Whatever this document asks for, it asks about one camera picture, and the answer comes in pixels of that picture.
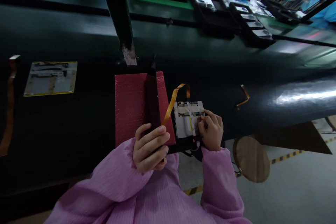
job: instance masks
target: yellow black hazard tape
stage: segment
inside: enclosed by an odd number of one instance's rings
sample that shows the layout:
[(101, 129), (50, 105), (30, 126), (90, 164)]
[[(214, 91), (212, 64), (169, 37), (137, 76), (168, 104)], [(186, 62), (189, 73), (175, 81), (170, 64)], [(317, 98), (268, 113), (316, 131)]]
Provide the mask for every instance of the yellow black hazard tape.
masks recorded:
[[(332, 141), (335, 141), (335, 140), (336, 140), (336, 137), (334, 137), (334, 138), (330, 138), (330, 139), (328, 139), (328, 140), (325, 140), (325, 143), (328, 144), (328, 143), (330, 143), (330, 142), (332, 142)], [(279, 162), (281, 162), (281, 161), (284, 161), (284, 160), (286, 160), (286, 159), (292, 158), (292, 157), (297, 156), (297, 155), (299, 155), (299, 154), (301, 154), (301, 153), (304, 153), (304, 152), (306, 152), (306, 151), (303, 151), (303, 150), (297, 150), (297, 151), (291, 152), (291, 153), (289, 153), (289, 154), (287, 154), (287, 155), (278, 157), (278, 158), (276, 158), (276, 159), (272, 159), (272, 160), (270, 161), (270, 164), (273, 165), (273, 164), (275, 164), (275, 163), (279, 163)], [(241, 177), (241, 176), (242, 176), (241, 173), (239, 173), (239, 174), (236, 173), (236, 178), (239, 178), (239, 177)], [(185, 191), (184, 191), (184, 193), (187, 194), (187, 195), (193, 195), (193, 194), (200, 193), (200, 192), (203, 192), (203, 185), (200, 185), (200, 186), (197, 186), (197, 187), (194, 187), (194, 188), (191, 188), (191, 189), (188, 189), (188, 190), (185, 190)]]

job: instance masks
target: wooden stool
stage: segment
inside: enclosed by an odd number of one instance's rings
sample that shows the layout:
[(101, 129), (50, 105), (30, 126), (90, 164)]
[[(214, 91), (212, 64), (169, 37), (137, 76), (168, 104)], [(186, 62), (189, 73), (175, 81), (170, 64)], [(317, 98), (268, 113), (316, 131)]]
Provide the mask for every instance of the wooden stool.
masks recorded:
[(325, 120), (327, 121), (329, 126), (333, 129), (333, 131), (336, 131), (336, 115), (326, 117)]
[(270, 160), (264, 147), (250, 136), (234, 140), (233, 157), (241, 174), (252, 182), (264, 182), (270, 175)]

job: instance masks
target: orange flex cable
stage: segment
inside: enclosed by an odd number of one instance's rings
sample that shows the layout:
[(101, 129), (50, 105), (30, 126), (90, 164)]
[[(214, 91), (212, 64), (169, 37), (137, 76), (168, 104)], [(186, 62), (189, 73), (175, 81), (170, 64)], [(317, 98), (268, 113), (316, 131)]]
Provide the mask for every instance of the orange flex cable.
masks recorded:
[(0, 143), (0, 157), (6, 156), (8, 153), (8, 149), (10, 146), (10, 142), (12, 140), (13, 135), (13, 126), (14, 126), (14, 79), (17, 72), (15, 60), (19, 57), (19, 55), (13, 56), (9, 58), (9, 64), (11, 68), (11, 73), (8, 78), (7, 83), (7, 97), (8, 97), (8, 103), (7, 103), (7, 122), (6, 122), (6, 128), (4, 132), (4, 136), (2, 138), (2, 141)]
[(247, 91), (246, 91), (244, 85), (240, 85), (240, 86), (241, 86), (241, 88), (243, 89), (243, 91), (244, 91), (244, 93), (245, 93), (245, 95), (246, 95), (246, 97), (247, 97), (247, 100), (243, 101), (242, 103), (239, 103), (239, 104), (236, 106), (238, 110), (239, 110), (238, 106), (240, 106), (240, 105), (242, 105), (242, 104), (248, 102), (248, 100), (250, 99), (250, 96), (249, 96), (249, 94), (247, 93)]
[(161, 125), (166, 125), (166, 123), (167, 123), (167, 121), (170, 117), (170, 114), (173, 111), (173, 107), (174, 107), (174, 104), (175, 104), (175, 101), (176, 101), (177, 92), (183, 86), (186, 86), (186, 88), (187, 88), (187, 98), (190, 98), (190, 86), (188, 84), (182, 83), (177, 88), (175, 88), (174, 91), (173, 91), (173, 94), (171, 95), (171, 100), (170, 100), (169, 106), (167, 108), (166, 115), (164, 116), (163, 123)]

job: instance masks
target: concrete floor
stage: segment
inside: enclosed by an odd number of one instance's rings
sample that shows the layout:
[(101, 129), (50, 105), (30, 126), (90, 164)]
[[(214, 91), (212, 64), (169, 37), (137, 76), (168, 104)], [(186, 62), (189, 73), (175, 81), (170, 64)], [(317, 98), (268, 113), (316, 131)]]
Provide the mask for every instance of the concrete floor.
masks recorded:
[[(319, 131), (331, 131), (324, 119), (316, 120)], [(336, 137), (321, 134), (324, 140)], [(233, 141), (226, 147), (232, 151)], [(336, 140), (328, 143), (336, 153)], [(265, 146), (269, 159), (293, 152), (291, 149)], [(189, 189), (203, 184), (202, 164), (180, 153), (180, 183)], [(336, 156), (304, 152), (271, 165), (266, 182), (256, 184), (244, 177), (237, 185), (245, 204), (245, 216), (254, 224), (336, 223)], [(198, 204), (202, 193), (191, 195)], [(11, 224), (43, 223), (50, 212), (10, 222)]]

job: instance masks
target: hand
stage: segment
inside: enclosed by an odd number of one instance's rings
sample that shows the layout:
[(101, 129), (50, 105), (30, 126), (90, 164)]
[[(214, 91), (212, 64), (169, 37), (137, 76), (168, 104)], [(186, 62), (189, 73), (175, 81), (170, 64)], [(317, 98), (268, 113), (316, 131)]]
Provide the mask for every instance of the hand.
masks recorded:
[(144, 124), (135, 132), (136, 141), (134, 144), (133, 161), (137, 169), (142, 173), (151, 170), (162, 170), (167, 163), (165, 156), (169, 148), (162, 145), (169, 140), (170, 134), (166, 132), (167, 129), (165, 126), (160, 126), (147, 135), (142, 136), (150, 127), (151, 124)]
[(219, 151), (224, 132), (222, 118), (210, 110), (204, 110), (204, 112), (208, 115), (201, 116), (202, 121), (198, 123), (203, 143), (209, 151)]

